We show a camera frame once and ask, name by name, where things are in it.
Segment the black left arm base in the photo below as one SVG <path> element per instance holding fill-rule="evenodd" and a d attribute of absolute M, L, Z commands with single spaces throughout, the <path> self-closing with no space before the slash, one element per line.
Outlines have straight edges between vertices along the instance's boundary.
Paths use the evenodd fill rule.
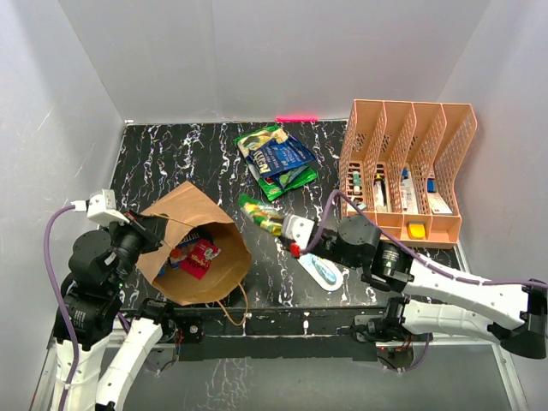
<path fill-rule="evenodd" d="M 155 325 L 160 325 L 160 343 L 181 345 L 201 343 L 203 340 L 203 318 L 194 313 L 179 312 L 171 302 L 145 299 L 134 315 L 132 324 L 141 319 L 150 319 Z"/>

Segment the brown paper bag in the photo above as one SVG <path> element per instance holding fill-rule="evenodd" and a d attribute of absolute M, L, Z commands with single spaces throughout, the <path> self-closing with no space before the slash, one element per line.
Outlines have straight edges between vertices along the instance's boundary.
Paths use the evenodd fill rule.
<path fill-rule="evenodd" d="M 167 299 L 182 306 L 212 303 L 239 288 L 251 267 L 252 255 L 232 218 L 191 182 L 182 183 L 141 214 L 166 223 L 165 244 L 153 253 L 142 254 L 136 267 Z M 203 277 L 169 267 L 160 275 L 174 246 L 195 228 L 207 231 L 220 249 Z"/>

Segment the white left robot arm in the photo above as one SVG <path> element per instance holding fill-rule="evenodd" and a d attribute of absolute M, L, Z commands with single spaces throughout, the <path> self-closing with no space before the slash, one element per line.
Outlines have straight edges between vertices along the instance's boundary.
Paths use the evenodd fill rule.
<path fill-rule="evenodd" d="M 133 211 L 126 223 L 111 222 L 77 238 L 68 261 L 68 282 L 51 280 L 58 309 L 53 328 L 57 373 L 54 410 L 121 410 L 139 370 L 158 342 L 176 333 L 168 302 L 145 300 L 106 370 L 102 359 L 114 322 L 120 317 L 120 292 L 139 257 L 164 244 L 165 217 Z"/>

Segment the red snack packet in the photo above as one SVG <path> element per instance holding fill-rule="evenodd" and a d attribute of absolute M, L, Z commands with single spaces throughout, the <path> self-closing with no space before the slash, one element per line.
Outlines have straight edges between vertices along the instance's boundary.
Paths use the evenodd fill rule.
<path fill-rule="evenodd" d="M 212 261 L 221 249 L 206 239 L 200 239 L 179 263 L 178 268 L 201 280 L 209 271 Z"/>

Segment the dark blue potato chips bag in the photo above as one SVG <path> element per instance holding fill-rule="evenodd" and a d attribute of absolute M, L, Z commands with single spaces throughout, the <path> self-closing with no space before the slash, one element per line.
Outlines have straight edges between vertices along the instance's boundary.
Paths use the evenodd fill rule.
<path fill-rule="evenodd" d="M 315 160 L 307 147 L 281 128 L 263 129 L 250 134 L 240 140 L 238 146 L 263 178 L 308 165 Z"/>

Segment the blue Burts chips bag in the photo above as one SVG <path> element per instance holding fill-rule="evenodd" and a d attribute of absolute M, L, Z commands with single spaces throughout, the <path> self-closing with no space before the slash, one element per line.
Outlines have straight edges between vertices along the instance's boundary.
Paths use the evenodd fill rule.
<path fill-rule="evenodd" d="M 308 166 L 302 165 L 298 168 L 293 168 L 291 170 L 285 170 L 280 173 L 277 173 L 271 176 L 271 179 L 281 188 L 285 189 L 297 179 L 303 172 L 307 171 Z"/>

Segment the yellow green snack bag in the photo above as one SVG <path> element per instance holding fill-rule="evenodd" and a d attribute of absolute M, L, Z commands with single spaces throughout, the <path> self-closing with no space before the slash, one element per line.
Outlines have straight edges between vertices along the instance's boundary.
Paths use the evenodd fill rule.
<path fill-rule="evenodd" d="M 254 199 L 246 194 L 239 197 L 241 210 L 262 230 L 273 236 L 282 235 L 284 216 L 273 206 Z"/>

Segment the green cassava chips bag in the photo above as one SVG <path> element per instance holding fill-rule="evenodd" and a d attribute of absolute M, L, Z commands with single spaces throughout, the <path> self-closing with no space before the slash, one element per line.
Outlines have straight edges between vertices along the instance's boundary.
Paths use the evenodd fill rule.
<path fill-rule="evenodd" d="M 244 134 L 234 142 L 269 201 L 317 178 L 311 166 L 316 155 L 277 125 Z"/>

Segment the blue sweet chilli chips bag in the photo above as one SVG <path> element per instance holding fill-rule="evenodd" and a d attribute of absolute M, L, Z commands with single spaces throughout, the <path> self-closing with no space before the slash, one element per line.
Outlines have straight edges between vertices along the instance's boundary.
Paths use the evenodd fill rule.
<path fill-rule="evenodd" d="M 207 230 L 202 228 L 192 229 L 170 252 L 170 256 L 167 258 L 158 275 L 162 277 L 167 268 L 171 268 L 172 270 L 178 269 L 180 263 L 188 256 L 200 240 L 207 240 L 211 244 L 214 243 L 212 235 Z"/>

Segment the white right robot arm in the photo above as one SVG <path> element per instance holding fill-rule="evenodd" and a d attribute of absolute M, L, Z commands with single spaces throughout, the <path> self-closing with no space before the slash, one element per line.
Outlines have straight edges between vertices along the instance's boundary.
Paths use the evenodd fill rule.
<path fill-rule="evenodd" d="M 531 280 L 498 284 L 411 255 L 365 217 L 344 218 L 337 229 L 299 223 L 296 240 L 310 254 L 358 271 L 373 288 L 393 292 L 381 317 L 354 328 L 367 341 L 388 342 L 433 333 L 474 337 L 511 354 L 547 356 L 547 290 Z"/>

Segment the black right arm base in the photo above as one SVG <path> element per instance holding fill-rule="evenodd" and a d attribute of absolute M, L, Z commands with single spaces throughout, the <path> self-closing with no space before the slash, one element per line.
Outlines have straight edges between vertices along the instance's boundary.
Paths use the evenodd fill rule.
<path fill-rule="evenodd" d="M 431 334 L 413 334 L 402 327 L 398 320 L 357 315 L 350 326 L 351 336 L 361 343 L 395 343 L 395 351 L 403 352 L 412 347 L 413 343 L 429 343 Z"/>

